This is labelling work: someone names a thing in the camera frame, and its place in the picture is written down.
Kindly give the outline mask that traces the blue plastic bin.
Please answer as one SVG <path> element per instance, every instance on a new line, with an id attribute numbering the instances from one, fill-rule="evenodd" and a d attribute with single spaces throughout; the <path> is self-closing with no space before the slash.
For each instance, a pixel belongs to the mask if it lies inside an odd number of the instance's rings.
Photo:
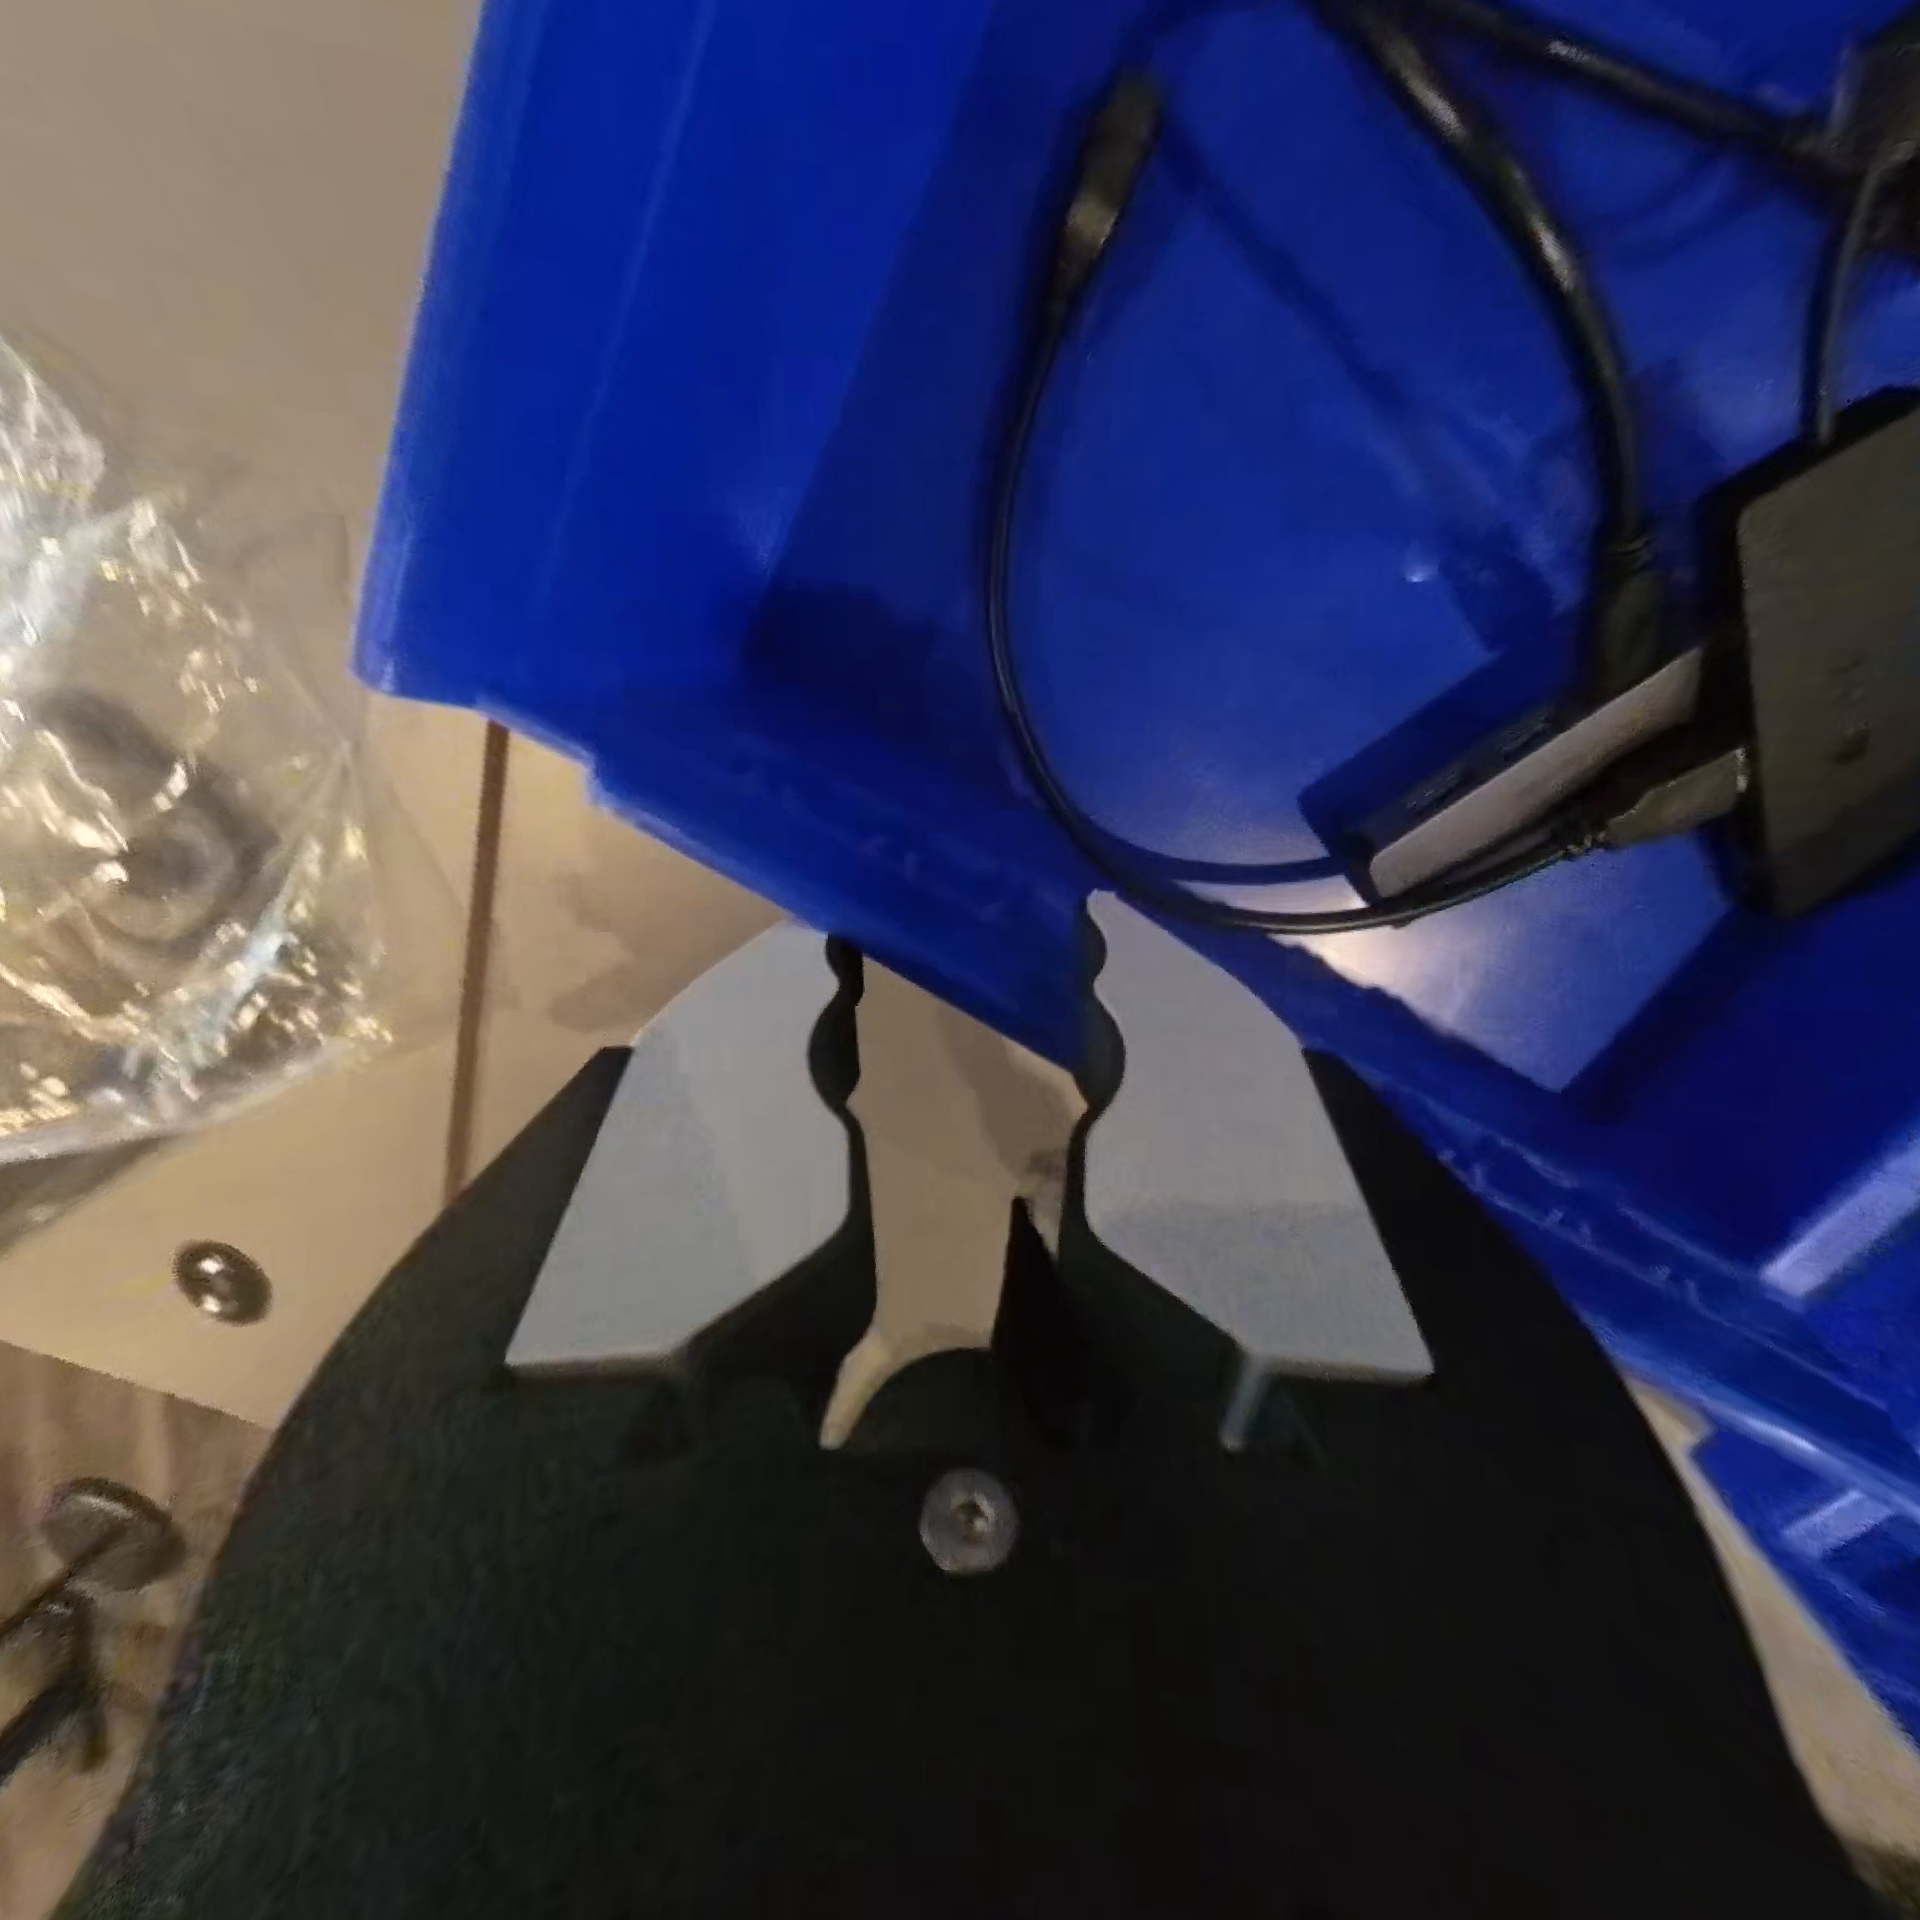
<path id="1" fill-rule="evenodd" d="M 1080 804 L 1341 910 L 1379 809 L 1577 690 L 1602 512 L 1540 296 L 1316 5 L 488 5 L 356 669 L 1031 1048 L 1099 876 L 980 613 L 1099 96 L 1164 133 L 1019 493 Z M 1354 1062 L 1639 1376 L 1836 1634 L 1915 1662 L 1915 852 L 1777 918 L 1736 825 L 1403 930 L 1192 934 Z"/>

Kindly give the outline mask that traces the metal table screw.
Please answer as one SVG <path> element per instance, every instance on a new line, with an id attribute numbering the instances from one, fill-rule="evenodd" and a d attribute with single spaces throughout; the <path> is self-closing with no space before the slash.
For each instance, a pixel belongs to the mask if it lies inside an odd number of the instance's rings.
<path id="1" fill-rule="evenodd" d="M 247 1327 L 273 1309 L 273 1280 L 242 1247 L 223 1239 L 189 1239 L 176 1247 L 179 1293 L 205 1319 Z"/>

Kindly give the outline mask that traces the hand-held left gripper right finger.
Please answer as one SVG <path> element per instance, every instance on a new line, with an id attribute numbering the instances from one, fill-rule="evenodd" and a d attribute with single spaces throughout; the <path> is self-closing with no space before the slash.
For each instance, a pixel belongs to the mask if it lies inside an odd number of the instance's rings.
<path id="1" fill-rule="evenodd" d="M 1080 1216 L 1232 1353 L 1223 1448 L 1283 1376 L 1417 1384 L 1434 1354 L 1306 1047 L 1229 972 L 1109 890 L 1088 898 L 1091 1015 L 1114 1045 L 1088 1092 Z"/>

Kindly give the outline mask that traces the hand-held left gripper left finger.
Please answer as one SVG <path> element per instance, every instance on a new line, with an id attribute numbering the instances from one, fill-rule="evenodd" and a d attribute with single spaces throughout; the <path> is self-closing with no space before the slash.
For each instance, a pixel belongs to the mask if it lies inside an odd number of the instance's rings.
<path id="1" fill-rule="evenodd" d="M 781 920 L 641 1028 L 513 1332 L 515 1376 L 677 1370 L 864 1221 L 860 994 L 853 951 Z"/>

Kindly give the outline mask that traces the black usb hub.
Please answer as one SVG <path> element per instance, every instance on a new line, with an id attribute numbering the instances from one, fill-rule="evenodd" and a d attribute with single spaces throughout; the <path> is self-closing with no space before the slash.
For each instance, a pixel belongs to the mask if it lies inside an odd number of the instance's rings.
<path id="1" fill-rule="evenodd" d="M 1748 889 L 1780 918 L 1919 826 L 1919 394 L 1841 408 L 1700 508 L 1704 597 L 1744 706 Z"/>

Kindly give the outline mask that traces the clear plastic bag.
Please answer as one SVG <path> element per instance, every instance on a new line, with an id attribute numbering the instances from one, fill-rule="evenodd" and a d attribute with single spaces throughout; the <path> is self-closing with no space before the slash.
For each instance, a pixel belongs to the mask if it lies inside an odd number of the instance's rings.
<path id="1" fill-rule="evenodd" d="M 352 734 L 279 620 L 2 346 L 5 1165 L 184 1135 L 393 1042 Z"/>

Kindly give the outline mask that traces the silver usb hub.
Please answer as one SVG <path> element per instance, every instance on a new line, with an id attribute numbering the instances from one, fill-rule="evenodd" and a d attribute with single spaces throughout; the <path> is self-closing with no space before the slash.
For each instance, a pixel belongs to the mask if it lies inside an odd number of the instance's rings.
<path id="1" fill-rule="evenodd" d="M 1333 849 L 1367 903 L 1482 866 L 1695 722 L 1708 678 L 1709 654 L 1692 644 L 1597 706 L 1535 706 L 1339 823 Z"/>

